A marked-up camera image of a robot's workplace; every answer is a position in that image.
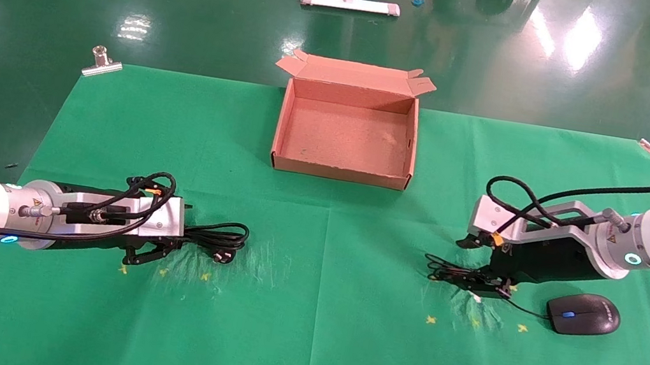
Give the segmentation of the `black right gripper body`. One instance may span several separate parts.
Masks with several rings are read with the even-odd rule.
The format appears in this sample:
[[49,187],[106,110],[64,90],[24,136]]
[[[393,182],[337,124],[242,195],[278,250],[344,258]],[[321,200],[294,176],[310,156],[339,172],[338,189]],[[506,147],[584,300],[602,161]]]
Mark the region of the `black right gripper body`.
[[584,282],[599,279],[586,246],[559,238],[514,244],[504,243],[493,250],[488,277],[516,283]]

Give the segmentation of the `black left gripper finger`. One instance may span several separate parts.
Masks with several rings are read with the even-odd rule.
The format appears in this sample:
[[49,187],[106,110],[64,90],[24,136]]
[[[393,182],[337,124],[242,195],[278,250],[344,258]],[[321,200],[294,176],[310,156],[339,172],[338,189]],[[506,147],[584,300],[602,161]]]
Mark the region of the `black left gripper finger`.
[[140,264],[165,259],[170,253],[184,246],[184,241],[166,238],[143,238],[134,243],[129,242],[130,244],[124,247],[125,256],[122,263],[130,266],[140,266]]

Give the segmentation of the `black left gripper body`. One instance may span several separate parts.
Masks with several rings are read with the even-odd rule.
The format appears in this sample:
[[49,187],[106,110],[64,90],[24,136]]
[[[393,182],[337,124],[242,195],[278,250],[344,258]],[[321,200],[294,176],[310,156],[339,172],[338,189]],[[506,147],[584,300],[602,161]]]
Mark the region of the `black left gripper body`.
[[137,240],[142,240],[144,237],[136,236],[136,235],[131,235],[131,234],[120,234],[116,236],[111,236],[107,238],[101,238],[101,239],[91,239],[91,240],[81,240],[81,241],[54,241],[49,247],[49,250],[74,250],[74,249],[109,249],[109,248],[117,248],[117,249],[122,249],[124,252],[124,247],[126,245],[129,245],[130,242],[132,241],[137,242]]

